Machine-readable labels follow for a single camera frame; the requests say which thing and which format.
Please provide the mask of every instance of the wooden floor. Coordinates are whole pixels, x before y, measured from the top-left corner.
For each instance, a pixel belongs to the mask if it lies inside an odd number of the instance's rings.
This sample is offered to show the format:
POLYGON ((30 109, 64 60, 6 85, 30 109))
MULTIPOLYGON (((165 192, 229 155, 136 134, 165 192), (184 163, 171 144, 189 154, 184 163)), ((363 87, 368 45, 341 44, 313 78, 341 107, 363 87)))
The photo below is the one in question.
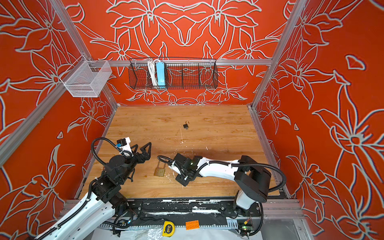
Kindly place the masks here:
MULTIPOLYGON (((130 137, 139 148, 152 142, 151 159, 138 164, 134 181, 126 181, 120 192, 128 198, 234 196, 240 189, 230 180, 197 177, 183 187, 175 180, 177 173, 166 167, 164 177, 154 176, 158 155, 174 158, 176 153, 214 160, 235 160, 248 155, 267 163, 246 106, 150 106, 119 107, 108 129, 107 138, 130 137), (183 128, 189 122, 189 129, 183 128)), ((104 142, 98 156, 105 162, 118 152, 104 142)), ((89 182, 99 177, 102 165, 95 161, 81 197, 89 182)), ((271 178, 270 187, 276 186, 271 178)))

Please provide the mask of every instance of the yellow tape measure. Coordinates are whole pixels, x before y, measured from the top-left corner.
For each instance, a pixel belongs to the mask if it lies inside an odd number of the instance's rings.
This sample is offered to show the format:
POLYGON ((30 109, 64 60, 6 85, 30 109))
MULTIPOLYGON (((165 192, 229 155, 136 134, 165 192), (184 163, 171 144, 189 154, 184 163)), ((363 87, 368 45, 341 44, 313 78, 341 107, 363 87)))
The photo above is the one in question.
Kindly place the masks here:
POLYGON ((173 222, 165 221, 163 227, 163 236, 170 237, 175 232, 175 224, 173 222))

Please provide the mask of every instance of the black wire basket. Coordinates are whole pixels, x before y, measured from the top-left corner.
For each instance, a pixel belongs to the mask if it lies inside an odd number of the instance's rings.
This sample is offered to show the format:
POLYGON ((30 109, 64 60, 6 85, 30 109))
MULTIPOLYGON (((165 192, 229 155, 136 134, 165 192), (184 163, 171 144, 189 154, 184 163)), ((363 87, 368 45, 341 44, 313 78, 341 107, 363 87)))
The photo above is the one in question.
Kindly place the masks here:
POLYGON ((131 58, 129 86, 133 89, 215 89, 218 84, 216 59, 207 58, 131 58), (154 86, 148 70, 148 61, 159 59, 164 63, 165 85, 154 86))

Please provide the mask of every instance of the white wire basket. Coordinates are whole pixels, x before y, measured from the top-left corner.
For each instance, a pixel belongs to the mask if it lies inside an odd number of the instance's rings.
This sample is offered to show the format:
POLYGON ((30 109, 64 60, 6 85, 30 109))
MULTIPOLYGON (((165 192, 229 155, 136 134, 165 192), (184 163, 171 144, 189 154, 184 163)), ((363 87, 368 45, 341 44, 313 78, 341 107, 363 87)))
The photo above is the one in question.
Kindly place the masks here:
POLYGON ((63 82, 65 88, 73 97, 98 97, 112 74, 108 61, 105 61, 98 72, 93 71, 87 61, 81 61, 78 64, 79 67, 75 72, 63 82))

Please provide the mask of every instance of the black padlock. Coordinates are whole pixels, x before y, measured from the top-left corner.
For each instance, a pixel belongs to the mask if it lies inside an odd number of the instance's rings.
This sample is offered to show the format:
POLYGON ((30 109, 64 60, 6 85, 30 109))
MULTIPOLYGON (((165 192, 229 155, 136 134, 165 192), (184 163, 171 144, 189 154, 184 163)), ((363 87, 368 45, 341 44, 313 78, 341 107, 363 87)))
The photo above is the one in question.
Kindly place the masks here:
POLYGON ((185 129, 188 129, 188 124, 187 124, 187 123, 189 123, 189 122, 186 121, 185 124, 183 125, 183 127, 184 127, 185 129))

